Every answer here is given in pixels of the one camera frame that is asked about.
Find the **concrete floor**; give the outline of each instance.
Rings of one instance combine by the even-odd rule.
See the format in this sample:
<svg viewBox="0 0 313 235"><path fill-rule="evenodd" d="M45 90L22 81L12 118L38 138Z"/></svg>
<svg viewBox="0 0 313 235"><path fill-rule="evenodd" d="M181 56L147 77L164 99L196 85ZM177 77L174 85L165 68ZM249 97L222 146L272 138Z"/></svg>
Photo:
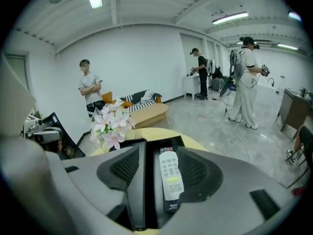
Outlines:
<svg viewBox="0 0 313 235"><path fill-rule="evenodd" d="M230 94L229 104L232 105L235 92ZM172 130L185 134L208 151L224 156L250 162L262 171L285 185L290 185L306 168L306 162L300 167L299 162L290 166L285 162L286 150L293 149L292 139L295 129L287 126L280 131L281 119L277 113L282 97L275 90L259 87L254 109L259 123L257 130L246 128L243 123L230 122L228 112L225 113L228 100L219 99L219 93L209 90L209 100L192 100L191 96L167 103L169 125ZM305 125L313 130L313 121L307 118ZM157 123L152 127L167 128L166 123ZM90 155L97 145L89 141L88 136L80 144L80 148L86 155ZM293 187L303 186L308 179L309 172Z"/></svg>

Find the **white remote control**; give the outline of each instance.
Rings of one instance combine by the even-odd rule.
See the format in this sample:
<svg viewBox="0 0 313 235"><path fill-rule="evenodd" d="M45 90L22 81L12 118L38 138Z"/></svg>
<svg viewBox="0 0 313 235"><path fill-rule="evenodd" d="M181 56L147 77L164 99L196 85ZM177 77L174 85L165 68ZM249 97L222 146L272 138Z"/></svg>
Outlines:
<svg viewBox="0 0 313 235"><path fill-rule="evenodd" d="M179 199L179 195L184 192L184 185L178 169L176 152L165 151L159 155L159 160L165 200Z"/></svg>

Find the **ceiling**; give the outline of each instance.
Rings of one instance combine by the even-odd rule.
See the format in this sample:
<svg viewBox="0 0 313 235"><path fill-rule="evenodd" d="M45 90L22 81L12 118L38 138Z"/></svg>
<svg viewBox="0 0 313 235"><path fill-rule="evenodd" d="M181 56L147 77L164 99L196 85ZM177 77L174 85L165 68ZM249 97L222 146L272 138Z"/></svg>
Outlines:
<svg viewBox="0 0 313 235"><path fill-rule="evenodd" d="M93 33L132 24L164 24L191 29L235 46L249 35L261 44L286 44L312 55L311 42L301 22L288 18L284 0L102 0L92 9L89 0L33 0L14 29L55 46L61 51ZM212 21L248 12L245 19L219 25Z"/></svg>

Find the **flower bouquet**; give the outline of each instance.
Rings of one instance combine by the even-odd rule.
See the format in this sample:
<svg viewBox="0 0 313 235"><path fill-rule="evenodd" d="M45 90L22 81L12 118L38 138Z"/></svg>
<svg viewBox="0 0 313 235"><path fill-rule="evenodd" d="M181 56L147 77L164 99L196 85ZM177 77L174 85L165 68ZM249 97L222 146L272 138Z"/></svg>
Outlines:
<svg viewBox="0 0 313 235"><path fill-rule="evenodd" d="M107 104L101 110L101 115L94 116L91 124L90 141L97 142L107 149L113 146L120 149L121 142L125 141L126 131L135 127L135 123L130 118L129 111L121 107L123 102Z"/></svg>

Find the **white pants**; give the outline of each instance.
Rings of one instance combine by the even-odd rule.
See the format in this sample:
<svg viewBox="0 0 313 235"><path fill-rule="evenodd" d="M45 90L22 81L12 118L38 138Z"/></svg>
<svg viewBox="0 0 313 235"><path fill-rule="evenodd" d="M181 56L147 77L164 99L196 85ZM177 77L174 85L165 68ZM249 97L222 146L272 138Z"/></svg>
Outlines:
<svg viewBox="0 0 313 235"><path fill-rule="evenodd" d="M236 79L237 91L234 106L229 113L231 120L237 122L243 120L245 124L251 126L253 129L258 128L258 124L255 122L255 113L253 108L253 103L257 94L256 82L257 81L255 79L246 73Z"/></svg>

